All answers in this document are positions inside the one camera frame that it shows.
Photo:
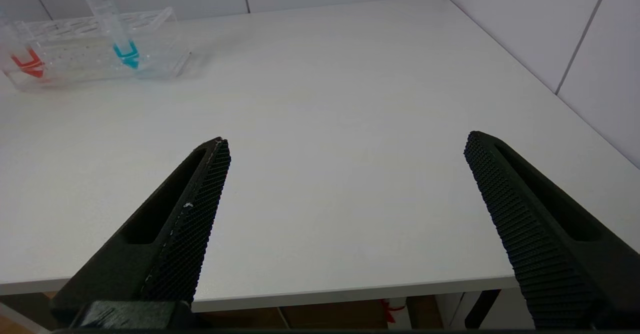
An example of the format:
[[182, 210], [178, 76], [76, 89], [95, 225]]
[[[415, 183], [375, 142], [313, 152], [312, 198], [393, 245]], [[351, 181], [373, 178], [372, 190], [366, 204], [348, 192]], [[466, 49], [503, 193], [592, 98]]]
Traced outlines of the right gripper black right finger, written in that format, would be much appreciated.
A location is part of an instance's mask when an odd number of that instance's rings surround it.
[[464, 158], [535, 327], [639, 328], [638, 252], [496, 136], [471, 131]]

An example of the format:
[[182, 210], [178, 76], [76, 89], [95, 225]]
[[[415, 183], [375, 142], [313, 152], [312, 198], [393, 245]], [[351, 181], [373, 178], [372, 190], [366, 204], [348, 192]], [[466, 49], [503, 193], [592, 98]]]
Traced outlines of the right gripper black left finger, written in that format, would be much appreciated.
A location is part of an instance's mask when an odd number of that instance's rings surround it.
[[196, 147], [50, 302], [61, 330], [200, 330], [192, 311], [229, 143]]

